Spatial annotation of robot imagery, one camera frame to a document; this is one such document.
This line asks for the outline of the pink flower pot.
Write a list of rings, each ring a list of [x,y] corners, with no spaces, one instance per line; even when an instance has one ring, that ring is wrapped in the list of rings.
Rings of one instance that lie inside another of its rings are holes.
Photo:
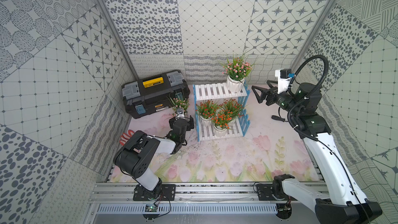
[[[254,65],[247,61],[248,56],[242,54],[240,57],[234,57],[231,60],[222,64],[224,71],[222,72],[227,76],[226,85],[230,92],[240,92],[245,84],[245,78],[250,75]]]
[[[185,116],[188,114],[189,100],[188,99],[180,99],[179,97],[169,98],[169,101],[172,105],[173,115],[177,116],[177,110],[179,108],[182,109]]]

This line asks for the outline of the red flower pot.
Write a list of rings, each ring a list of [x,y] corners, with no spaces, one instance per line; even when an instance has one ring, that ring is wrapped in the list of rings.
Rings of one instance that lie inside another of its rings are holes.
[[[203,127],[211,127],[212,119],[215,117],[220,105],[213,100],[201,101],[196,105],[196,114]]]
[[[236,99],[227,99],[220,106],[221,126],[227,128],[229,124],[238,119],[244,110],[244,105],[240,104]]]

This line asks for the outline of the orange flower pot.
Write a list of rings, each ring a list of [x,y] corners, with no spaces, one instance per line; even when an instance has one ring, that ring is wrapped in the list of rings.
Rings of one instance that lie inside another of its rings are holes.
[[[227,134],[229,124],[232,121],[232,112],[218,112],[212,118],[214,135],[221,138]]]

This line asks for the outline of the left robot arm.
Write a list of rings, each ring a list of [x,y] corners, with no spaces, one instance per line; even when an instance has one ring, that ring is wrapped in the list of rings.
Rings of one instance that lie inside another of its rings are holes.
[[[157,153],[173,155],[182,146],[186,146],[186,132],[194,128],[192,117],[178,115],[169,120],[171,131],[160,138],[143,131],[135,132],[132,137],[116,152],[113,163],[120,171],[131,176],[139,183],[149,199],[161,194],[162,180],[150,169],[149,165]]]

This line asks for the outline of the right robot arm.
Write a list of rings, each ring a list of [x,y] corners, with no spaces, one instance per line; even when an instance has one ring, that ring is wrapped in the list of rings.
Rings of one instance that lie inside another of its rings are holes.
[[[313,155],[328,193],[299,182],[293,175],[274,177],[272,196],[286,200],[278,209],[278,216],[291,216],[291,200],[297,200],[313,211],[321,224],[369,224],[382,215],[379,203],[369,200],[360,189],[345,165],[336,147],[332,131],[326,120],[316,110],[322,98],[320,84],[302,83],[296,93],[279,93],[268,81],[268,89],[253,86],[259,103],[277,104],[287,111],[287,121],[299,134],[306,148]]]

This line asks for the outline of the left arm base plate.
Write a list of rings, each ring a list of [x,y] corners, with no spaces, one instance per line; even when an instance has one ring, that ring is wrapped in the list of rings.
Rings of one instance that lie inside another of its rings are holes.
[[[133,201],[152,201],[161,197],[162,200],[175,200],[175,184],[158,184],[154,190],[148,190],[142,185],[137,185],[134,189]]]

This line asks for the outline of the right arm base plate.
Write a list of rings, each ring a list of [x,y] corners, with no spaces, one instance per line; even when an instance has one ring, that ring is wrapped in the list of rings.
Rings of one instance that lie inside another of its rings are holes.
[[[289,198],[287,195],[276,196],[274,194],[272,184],[254,184],[255,193],[258,196],[259,201],[288,201]]]

